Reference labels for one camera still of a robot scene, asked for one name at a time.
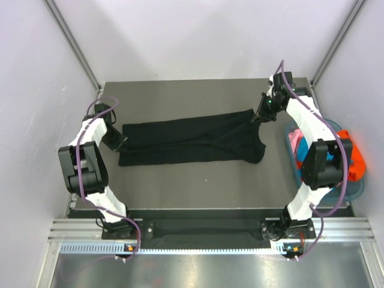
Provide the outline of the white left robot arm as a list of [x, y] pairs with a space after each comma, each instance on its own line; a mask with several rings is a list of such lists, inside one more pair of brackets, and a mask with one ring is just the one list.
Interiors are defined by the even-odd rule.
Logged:
[[58, 157], [68, 192], [102, 214], [105, 231], [129, 238], [134, 235], [136, 224], [127, 218], [128, 208], [109, 187], [109, 174], [99, 150], [101, 142], [115, 152], [125, 144], [127, 138], [113, 127], [114, 123], [110, 114], [100, 118], [86, 116], [76, 138], [59, 148]]

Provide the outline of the black t shirt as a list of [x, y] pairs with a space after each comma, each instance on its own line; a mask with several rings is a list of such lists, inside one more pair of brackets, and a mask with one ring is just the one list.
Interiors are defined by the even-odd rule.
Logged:
[[210, 161], [261, 162], [266, 146], [253, 110], [161, 122], [125, 124], [119, 165], [150, 166]]

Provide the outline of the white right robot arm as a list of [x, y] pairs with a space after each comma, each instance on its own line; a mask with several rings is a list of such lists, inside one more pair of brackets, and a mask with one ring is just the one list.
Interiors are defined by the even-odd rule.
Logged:
[[282, 234], [292, 238], [309, 227], [311, 209], [337, 184], [347, 182], [353, 144], [337, 135], [307, 95], [291, 98], [282, 92], [274, 97], [263, 93], [253, 120], [274, 121], [280, 111], [296, 122], [308, 145], [301, 166], [302, 184], [280, 217]]

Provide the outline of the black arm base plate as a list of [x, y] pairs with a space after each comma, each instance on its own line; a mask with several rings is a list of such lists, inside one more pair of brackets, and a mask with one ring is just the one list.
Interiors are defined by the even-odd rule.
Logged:
[[130, 210], [138, 228], [109, 233], [103, 239], [126, 240], [140, 237], [143, 249], [208, 250], [268, 248], [271, 241], [314, 239], [314, 225], [309, 219], [305, 230], [281, 228], [283, 209], [163, 209]]

